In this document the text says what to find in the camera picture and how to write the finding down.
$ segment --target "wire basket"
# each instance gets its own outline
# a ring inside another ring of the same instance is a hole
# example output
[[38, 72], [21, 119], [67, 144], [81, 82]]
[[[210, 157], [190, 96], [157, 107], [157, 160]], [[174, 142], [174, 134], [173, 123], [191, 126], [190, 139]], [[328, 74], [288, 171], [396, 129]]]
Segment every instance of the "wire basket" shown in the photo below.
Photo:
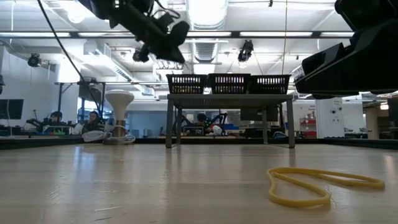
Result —
[[250, 74], [212, 73], [208, 76], [208, 87], [213, 94], [245, 94]]
[[291, 75], [252, 75], [250, 94], [286, 94]]
[[171, 94], [203, 94], [207, 75], [166, 75]]

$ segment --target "yellow rubber band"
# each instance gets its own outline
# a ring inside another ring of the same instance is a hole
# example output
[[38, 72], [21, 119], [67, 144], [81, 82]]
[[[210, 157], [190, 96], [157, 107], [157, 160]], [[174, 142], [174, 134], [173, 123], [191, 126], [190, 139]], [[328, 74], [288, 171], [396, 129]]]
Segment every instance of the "yellow rubber band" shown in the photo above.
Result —
[[[333, 183], [342, 184], [350, 187], [364, 187], [370, 189], [384, 189], [384, 181], [364, 177], [360, 175], [354, 174], [345, 174], [342, 172], [332, 172], [327, 170], [316, 170], [316, 169], [303, 169], [303, 168], [291, 168], [291, 167], [277, 167], [273, 169], [269, 169], [267, 171], [267, 176], [269, 178], [269, 182], [271, 183], [271, 187], [268, 191], [268, 198], [271, 202], [277, 203], [279, 205], [294, 207], [294, 208], [306, 208], [306, 207], [314, 207], [319, 205], [328, 205], [330, 204], [330, 194], [326, 190], [323, 190], [313, 184], [309, 184], [303, 182], [301, 180], [297, 180], [293, 177], [288, 177], [284, 174], [305, 174], [310, 175], [312, 177], [316, 177], [319, 179], [327, 180]], [[337, 177], [346, 177], [357, 180], [344, 180], [330, 176]], [[274, 193], [275, 190], [275, 180], [274, 177], [285, 180], [292, 184], [298, 185], [300, 187], [304, 187], [309, 189], [318, 195], [321, 195], [321, 198], [318, 199], [310, 199], [310, 200], [291, 200], [288, 198], [280, 197]]]

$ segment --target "black basket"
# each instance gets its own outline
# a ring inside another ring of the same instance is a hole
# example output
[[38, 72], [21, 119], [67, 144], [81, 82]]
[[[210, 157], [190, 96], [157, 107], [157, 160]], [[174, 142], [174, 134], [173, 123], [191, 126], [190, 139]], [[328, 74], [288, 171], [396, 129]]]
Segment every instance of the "black basket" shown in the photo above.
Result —
[[212, 73], [208, 76], [208, 87], [213, 94], [245, 94], [250, 74]]
[[286, 94], [291, 75], [252, 75], [250, 94]]
[[203, 94], [207, 75], [166, 75], [171, 94]]

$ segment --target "metal table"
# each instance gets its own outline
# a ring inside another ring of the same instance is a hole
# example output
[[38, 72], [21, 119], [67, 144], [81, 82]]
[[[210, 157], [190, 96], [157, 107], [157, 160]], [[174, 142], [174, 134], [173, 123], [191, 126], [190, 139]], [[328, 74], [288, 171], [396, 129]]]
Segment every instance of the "metal table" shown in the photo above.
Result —
[[293, 122], [293, 95], [255, 95], [255, 94], [169, 94], [167, 95], [167, 129], [166, 147], [172, 147], [172, 130], [174, 106], [178, 109], [177, 115], [177, 144], [181, 143], [181, 123], [183, 109], [259, 109], [262, 110], [262, 137], [267, 144], [267, 113], [268, 106], [287, 104], [287, 122], [289, 123], [289, 147], [295, 147]]

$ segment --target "table leg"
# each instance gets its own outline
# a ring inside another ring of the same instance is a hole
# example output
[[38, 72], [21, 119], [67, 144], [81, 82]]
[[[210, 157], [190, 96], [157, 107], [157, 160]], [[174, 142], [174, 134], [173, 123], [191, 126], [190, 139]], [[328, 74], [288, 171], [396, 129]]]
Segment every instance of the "table leg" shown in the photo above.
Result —
[[174, 100], [167, 102], [167, 126], [166, 126], [166, 148], [172, 147], [173, 140], [173, 117], [174, 117]]
[[287, 107], [287, 124], [289, 126], [289, 148], [292, 149], [295, 147], [293, 100], [287, 100], [286, 107]]
[[268, 144], [268, 122], [267, 122], [267, 110], [263, 109], [262, 110], [262, 139], [264, 141], [264, 144]]
[[177, 144], [181, 144], [181, 123], [182, 123], [182, 108], [178, 109], [178, 114], [177, 114]]

